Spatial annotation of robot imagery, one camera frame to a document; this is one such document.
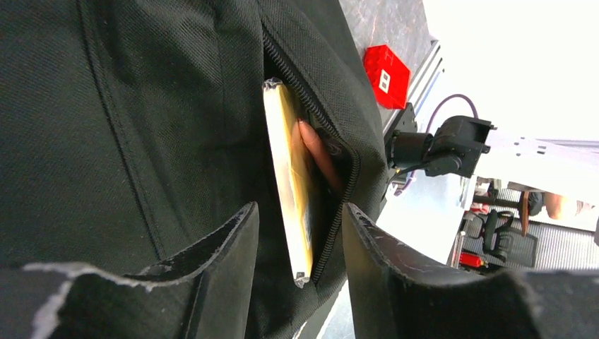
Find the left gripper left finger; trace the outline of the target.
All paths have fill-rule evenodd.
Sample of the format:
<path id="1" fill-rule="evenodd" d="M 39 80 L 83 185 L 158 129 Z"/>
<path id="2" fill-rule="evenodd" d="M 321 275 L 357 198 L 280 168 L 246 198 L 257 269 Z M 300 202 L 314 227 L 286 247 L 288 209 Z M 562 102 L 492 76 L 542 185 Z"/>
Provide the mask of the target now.
<path id="1" fill-rule="evenodd" d="M 243 338 L 258 240 L 253 202 L 137 274 L 76 262 L 4 268 L 1 337 Z"/>

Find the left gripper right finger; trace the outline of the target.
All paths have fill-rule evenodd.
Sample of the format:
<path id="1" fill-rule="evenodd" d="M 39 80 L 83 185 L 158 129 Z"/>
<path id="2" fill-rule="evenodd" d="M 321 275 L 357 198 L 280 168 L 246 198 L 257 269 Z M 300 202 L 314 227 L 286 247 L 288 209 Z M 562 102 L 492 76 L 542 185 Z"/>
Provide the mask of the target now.
<path id="1" fill-rule="evenodd" d="M 343 207 L 343 251 L 357 338 L 597 338 L 598 272 L 439 263 L 357 206 Z"/>

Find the small orange spiral notebook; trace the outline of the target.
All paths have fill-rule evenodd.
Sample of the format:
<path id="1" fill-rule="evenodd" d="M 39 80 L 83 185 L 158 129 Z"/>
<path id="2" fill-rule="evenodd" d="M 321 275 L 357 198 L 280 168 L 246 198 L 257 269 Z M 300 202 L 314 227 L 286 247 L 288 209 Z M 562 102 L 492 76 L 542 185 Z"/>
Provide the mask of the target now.
<path id="1" fill-rule="evenodd" d="M 300 133 L 305 109 L 279 78 L 266 80 L 262 90 L 292 279 L 303 288 L 312 278 L 313 231 L 321 216 L 315 166 Z"/>

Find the black student backpack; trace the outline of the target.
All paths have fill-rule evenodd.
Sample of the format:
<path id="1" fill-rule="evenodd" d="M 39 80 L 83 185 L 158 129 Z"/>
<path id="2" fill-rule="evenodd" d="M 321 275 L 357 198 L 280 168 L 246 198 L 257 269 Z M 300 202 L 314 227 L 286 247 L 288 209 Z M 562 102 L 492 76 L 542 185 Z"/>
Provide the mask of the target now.
<path id="1" fill-rule="evenodd" d="M 292 281 L 263 111 L 281 77 L 343 183 Z M 379 214 L 381 117 L 338 1 L 2 1 L 1 262 L 133 273 L 260 212 L 245 338 L 291 338 L 345 279 L 340 206 Z"/>

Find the clear round glitter jar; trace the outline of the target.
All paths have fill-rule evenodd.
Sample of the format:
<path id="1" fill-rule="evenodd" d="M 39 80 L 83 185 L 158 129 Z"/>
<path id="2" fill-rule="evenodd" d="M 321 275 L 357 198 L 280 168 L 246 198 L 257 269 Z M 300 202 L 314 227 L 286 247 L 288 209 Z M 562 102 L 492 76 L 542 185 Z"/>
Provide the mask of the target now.
<path id="1" fill-rule="evenodd" d="M 343 144 L 332 136 L 324 136 L 323 142 L 332 159 L 335 162 L 346 161 L 349 157 L 347 149 Z"/>

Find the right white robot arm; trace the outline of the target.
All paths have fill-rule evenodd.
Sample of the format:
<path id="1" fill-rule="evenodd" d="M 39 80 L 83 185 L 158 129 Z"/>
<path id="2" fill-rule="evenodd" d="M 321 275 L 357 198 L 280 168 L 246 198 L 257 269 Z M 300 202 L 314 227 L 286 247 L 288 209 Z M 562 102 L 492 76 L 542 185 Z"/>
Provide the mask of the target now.
<path id="1" fill-rule="evenodd" d="M 385 146 L 390 166 L 406 172 L 501 179 L 598 205 L 598 154 L 510 134 L 490 121 L 454 116 L 435 134 L 395 131 Z"/>

